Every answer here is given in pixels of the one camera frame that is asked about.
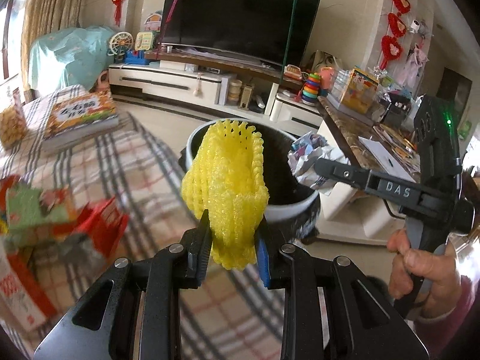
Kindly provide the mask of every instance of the yellow foam net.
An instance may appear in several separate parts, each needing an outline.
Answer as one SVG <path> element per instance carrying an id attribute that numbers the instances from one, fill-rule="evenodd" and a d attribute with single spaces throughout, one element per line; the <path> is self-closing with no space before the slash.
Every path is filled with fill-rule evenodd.
<path id="1" fill-rule="evenodd" d="M 182 181 L 182 197 L 195 216 L 208 209 L 212 256 L 226 269 L 256 261 L 254 233 L 269 198 L 261 136 L 245 122 L 217 121 Z"/>

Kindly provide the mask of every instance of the tv screen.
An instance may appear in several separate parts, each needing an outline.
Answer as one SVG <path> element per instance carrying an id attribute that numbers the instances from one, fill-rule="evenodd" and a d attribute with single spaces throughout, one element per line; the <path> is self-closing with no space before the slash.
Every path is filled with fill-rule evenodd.
<path id="1" fill-rule="evenodd" d="M 165 0 L 164 23 L 173 0 Z M 287 63 L 299 65 L 320 0 L 298 0 Z M 283 63 L 293 0 L 178 0 L 162 42 Z"/>

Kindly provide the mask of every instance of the plaid tablecloth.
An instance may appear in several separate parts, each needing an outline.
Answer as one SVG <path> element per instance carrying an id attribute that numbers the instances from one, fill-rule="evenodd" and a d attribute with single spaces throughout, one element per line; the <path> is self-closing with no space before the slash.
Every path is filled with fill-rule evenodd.
<path id="1" fill-rule="evenodd" d="M 196 223 L 179 195 L 183 172 L 164 142 L 132 115 L 120 112 L 120 127 L 115 132 L 57 154 L 41 150 L 53 104 L 84 92 L 82 87 L 72 86 L 24 107 L 29 134 L 13 149 L 0 151 L 1 176 L 20 174 L 36 187 L 69 186 L 78 207 L 115 196 L 130 215 L 115 257 L 133 261 L 151 257 L 178 242 Z M 34 332 L 22 334 L 0 315 L 7 334 L 29 358 L 92 284 L 78 266 L 58 260 L 55 246 L 35 248 L 32 270 L 59 310 L 58 316 Z M 180 304 L 184 359 L 279 358 L 284 295 L 266 290 L 255 266 L 242 272 L 225 271 L 211 262 L 202 287 L 183 291 Z"/>

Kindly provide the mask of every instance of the teal cloth cover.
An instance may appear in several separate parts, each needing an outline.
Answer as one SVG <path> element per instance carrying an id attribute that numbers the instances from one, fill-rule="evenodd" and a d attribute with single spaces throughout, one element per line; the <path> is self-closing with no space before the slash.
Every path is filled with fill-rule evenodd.
<path id="1" fill-rule="evenodd" d="M 28 83 L 41 96 L 80 84 L 90 90 L 113 63 L 108 27 L 67 28 L 35 40 L 30 49 Z"/>

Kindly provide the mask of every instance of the metal screw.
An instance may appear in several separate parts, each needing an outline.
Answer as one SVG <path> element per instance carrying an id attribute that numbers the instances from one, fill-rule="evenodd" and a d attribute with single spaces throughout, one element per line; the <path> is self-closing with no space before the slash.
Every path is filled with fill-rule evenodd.
<path id="1" fill-rule="evenodd" d="M 339 266 L 349 266 L 351 263 L 350 259 L 345 256 L 337 257 L 337 264 Z"/>
<path id="2" fill-rule="evenodd" d="M 173 244 L 173 245 L 170 245 L 170 247 L 169 247 L 169 252 L 170 253 L 180 253 L 181 251 L 183 251 L 183 245 L 182 244 Z"/>
<path id="3" fill-rule="evenodd" d="M 282 245 L 281 249 L 282 249 L 282 252 L 290 254 L 295 251 L 295 245 L 285 244 L 285 245 Z"/>
<path id="4" fill-rule="evenodd" d="M 125 268 L 128 265 L 128 259 L 126 257 L 120 257 L 115 260 L 115 267 Z"/>

